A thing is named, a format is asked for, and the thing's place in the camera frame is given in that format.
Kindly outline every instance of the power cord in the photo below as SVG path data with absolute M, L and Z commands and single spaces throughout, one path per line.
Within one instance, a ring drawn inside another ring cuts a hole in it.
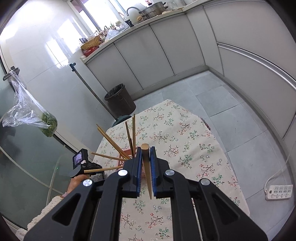
M 295 143 L 296 143 L 296 140 L 294 141 L 294 144 L 293 144 L 293 146 L 292 146 L 292 148 L 291 148 L 291 150 L 290 150 L 290 152 L 289 152 L 289 155 L 288 155 L 287 160 L 286 160 L 286 162 L 285 162 L 285 166 L 284 166 L 282 169 L 280 169 L 276 174 L 274 174 L 272 177 L 270 177 L 270 178 L 267 180 L 267 182 L 265 183 L 265 185 L 264 185 L 264 192 L 265 192 L 265 194 L 267 194 L 267 191 L 268 191 L 267 188 L 266 188 L 266 185 L 267 185 L 267 183 L 269 182 L 269 180 L 272 179 L 275 175 L 277 175 L 280 171 L 283 171 L 283 169 L 287 167 L 286 164 L 287 164 L 287 162 L 288 162 L 288 160 L 289 160 L 289 157 L 290 157 L 290 155 L 291 155 L 291 153 L 292 153 L 292 150 L 293 150 L 293 148 L 294 148 L 294 146 L 295 146 Z

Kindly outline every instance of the power strip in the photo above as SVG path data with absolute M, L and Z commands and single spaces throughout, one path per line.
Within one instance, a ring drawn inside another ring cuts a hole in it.
M 270 185 L 266 200 L 287 199 L 292 196 L 293 185 Z

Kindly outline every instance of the chopstick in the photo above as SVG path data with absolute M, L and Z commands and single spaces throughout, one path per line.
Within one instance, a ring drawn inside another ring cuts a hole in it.
M 106 138 L 107 141 L 126 159 L 130 159 L 129 156 L 98 126 L 98 131 Z
M 133 152 L 136 153 L 136 115 L 133 114 Z
M 131 155 L 132 155 L 133 158 L 135 158 L 135 153 L 134 153 L 134 151 L 133 151 L 133 144 L 132 144 L 132 141 L 131 141 L 131 135 L 130 135 L 130 133 L 129 133 L 128 123 L 127 123 L 127 121 L 126 121 L 126 132 L 127 132 L 127 134 L 128 134 L 128 142 L 129 142 L 129 144 L 130 144 Z
M 95 152 L 91 152 L 91 153 L 96 155 L 96 156 L 101 156 L 101 157 L 105 157 L 105 158 L 109 158 L 109 159 L 113 159 L 113 160 L 126 161 L 126 159 L 119 158 L 119 157 L 107 156 L 107 155 L 103 155 L 103 154 L 99 154 L 99 153 L 95 153 Z
M 101 168 L 101 169 L 92 169 L 92 170 L 84 170 L 84 173 L 91 173 L 91 172 L 102 172 L 102 171 L 108 171 L 108 170 L 114 170 L 123 168 L 123 166 L 117 166 L 117 167 L 107 167 L 107 168 Z
M 151 170 L 150 170 L 150 157 L 149 157 L 149 145 L 143 143 L 141 145 L 143 165 L 145 170 L 146 182 L 149 192 L 149 197 L 152 199 L 152 181 L 151 181 Z

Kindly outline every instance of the metal pivot bolt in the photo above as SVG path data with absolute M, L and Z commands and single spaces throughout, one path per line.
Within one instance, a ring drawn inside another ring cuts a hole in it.
M 92 180 L 90 180 L 90 179 L 86 179 L 83 181 L 83 185 L 86 187 L 90 186 L 91 184 L 92 184 Z
M 207 186 L 209 185 L 211 182 L 209 179 L 207 178 L 203 178 L 201 181 L 200 181 L 201 184 L 203 184 L 204 186 Z
M 127 175 L 127 173 L 128 173 L 128 171 L 124 170 L 124 169 L 118 171 L 118 175 L 120 175 L 120 176 L 125 176 L 125 175 Z
M 167 169 L 167 170 L 165 171 L 165 174 L 168 175 L 168 176 L 172 176 L 172 175 L 175 174 L 175 172 L 174 172 L 174 170 L 172 170 L 172 169 Z

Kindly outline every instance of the table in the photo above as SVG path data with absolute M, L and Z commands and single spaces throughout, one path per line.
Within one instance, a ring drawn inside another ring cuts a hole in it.
M 128 119 L 132 130 L 132 119 Z M 106 132 L 122 149 L 129 149 L 125 123 Z M 206 177 L 220 188 L 238 207 L 250 215 L 247 202 L 222 148 L 205 123 L 187 109 L 165 100 L 136 115 L 136 144 L 155 146 L 156 155 L 167 160 L 170 168 L 186 178 Z M 118 156 L 104 138 L 97 153 Z M 118 161 L 96 156 L 94 162 L 114 167 Z M 106 176 L 114 170 L 106 171 Z M 119 240 L 173 240 L 170 199 L 149 198 L 147 183 L 142 179 L 140 196 L 124 198 Z

